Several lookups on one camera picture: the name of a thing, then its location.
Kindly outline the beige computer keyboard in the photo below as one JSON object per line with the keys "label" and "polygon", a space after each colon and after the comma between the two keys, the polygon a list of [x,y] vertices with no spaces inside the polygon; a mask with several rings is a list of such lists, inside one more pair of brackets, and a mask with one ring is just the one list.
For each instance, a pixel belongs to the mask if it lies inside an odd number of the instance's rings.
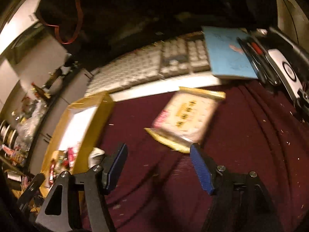
{"label": "beige computer keyboard", "polygon": [[85,96],[119,92],[165,78],[209,71],[203,32],[158,41],[114,59],[97,70]]}

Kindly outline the black pens bundle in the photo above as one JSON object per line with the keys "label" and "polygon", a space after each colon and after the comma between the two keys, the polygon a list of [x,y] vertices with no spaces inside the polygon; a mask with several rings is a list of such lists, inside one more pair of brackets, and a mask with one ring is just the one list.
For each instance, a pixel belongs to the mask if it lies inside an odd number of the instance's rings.
{"label": "black pens bundle", "polygon": [[237,42],[249,60],[257,78],[263,84],[270,84],[272,86],[281,84],[279,76],[267,61],[263,51],[251,38],[241,39],[238,37]]}

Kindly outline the range hood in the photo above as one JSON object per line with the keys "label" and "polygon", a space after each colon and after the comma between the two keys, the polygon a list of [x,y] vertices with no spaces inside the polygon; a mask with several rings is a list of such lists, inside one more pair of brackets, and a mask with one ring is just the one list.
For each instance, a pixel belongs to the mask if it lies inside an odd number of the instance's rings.
{"label": "range hood", "polygon": [[31,48],[45,37],[45,31],[42,23],[33,24],[13,41],[11,49]]}

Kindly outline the large yellow biscuit pack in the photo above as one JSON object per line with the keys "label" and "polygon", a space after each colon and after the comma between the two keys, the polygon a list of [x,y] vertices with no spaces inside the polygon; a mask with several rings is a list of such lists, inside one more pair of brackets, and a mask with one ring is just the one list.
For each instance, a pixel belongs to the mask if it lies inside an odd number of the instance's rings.
{"label": "large yellow biscuit pack", "polygon": [[225,98],[223,91],[181,86],[145,131],[162,145],[188,154],[192,144],[203,140],[217,108]]}

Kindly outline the light blue notebook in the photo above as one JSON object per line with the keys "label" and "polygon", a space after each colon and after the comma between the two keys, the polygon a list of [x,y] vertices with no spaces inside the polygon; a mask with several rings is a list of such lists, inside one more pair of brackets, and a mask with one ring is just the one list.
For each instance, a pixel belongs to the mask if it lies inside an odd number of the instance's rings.
{"label": "light blue notebook", "polygon": [[257,79],[237,39],[248,34],[237,28],[203,27],[212,75],[222,79]]}

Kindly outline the dark red table cloth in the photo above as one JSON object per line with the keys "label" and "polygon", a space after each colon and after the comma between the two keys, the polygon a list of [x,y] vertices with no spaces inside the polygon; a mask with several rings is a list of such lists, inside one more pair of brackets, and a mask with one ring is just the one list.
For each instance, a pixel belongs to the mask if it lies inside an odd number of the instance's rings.
{"label": "dark red table cloth", "polygon": [[87,172],[92,231],[308,231],[308,123],[283,93],[223,85],[201,138],[159,134],[201,116],[184,92],[115,104]]}

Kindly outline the white black remote device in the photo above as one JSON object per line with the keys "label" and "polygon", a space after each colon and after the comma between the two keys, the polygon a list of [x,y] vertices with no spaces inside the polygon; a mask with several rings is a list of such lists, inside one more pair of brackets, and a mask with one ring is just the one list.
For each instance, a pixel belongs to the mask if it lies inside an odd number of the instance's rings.
{"label": "white black remote device", "polygon": [[278,49],[270,49],[267,58],[272,62],[291,99],[294,101],[299,98],[297,92],[302,89],[302,84],[285,56]]}

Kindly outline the gold cardboard box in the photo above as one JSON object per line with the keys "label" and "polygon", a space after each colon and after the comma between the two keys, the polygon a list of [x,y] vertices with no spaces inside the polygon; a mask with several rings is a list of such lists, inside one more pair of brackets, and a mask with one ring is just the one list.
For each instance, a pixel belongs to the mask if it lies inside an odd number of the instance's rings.
{"label": "gold cardboard box", "polygon": [[71,174],[83,173],[88,170],[88,157],[101,136],[107,123],[114,101],[103,91],[81,98],[70,104],[63,112],[47,147],[41,166],[41,173],[46,177],[40,191],[47,197],[51,162],[68,148],[74,148],[74,165],[70,166]]}

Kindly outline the silver white snack wrapper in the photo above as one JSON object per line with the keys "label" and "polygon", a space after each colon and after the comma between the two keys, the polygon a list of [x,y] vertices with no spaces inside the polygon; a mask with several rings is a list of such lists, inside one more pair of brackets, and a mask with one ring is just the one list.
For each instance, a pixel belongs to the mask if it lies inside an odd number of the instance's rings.
{"label": "silver white snack wrapper", "polygon": [[92,168],[95,165],[99,165],[105,157],[105,151],[94,147],[88,156],[88,168]]}

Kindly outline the dark sauce bottle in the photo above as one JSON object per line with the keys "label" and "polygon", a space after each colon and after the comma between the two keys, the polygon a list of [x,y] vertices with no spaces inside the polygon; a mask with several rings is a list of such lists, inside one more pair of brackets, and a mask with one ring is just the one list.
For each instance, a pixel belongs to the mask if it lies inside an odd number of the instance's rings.
{"label": "dark sauce bottle", "polygon": [[38,87],[34,82],[32,82],[31,85],[42,99],[46,101],[50,99],[50,94],[45,92],[41,87]]}

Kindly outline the black monitor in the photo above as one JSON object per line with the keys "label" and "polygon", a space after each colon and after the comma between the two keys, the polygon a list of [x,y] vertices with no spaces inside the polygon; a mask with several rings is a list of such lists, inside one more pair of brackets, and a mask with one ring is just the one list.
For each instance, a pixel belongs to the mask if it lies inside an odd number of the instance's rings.
{"label": "black monitor", "polygon": [[109,60],[202,26],[267,28],[276,0],[41,0],[36,16],[82,62]]}

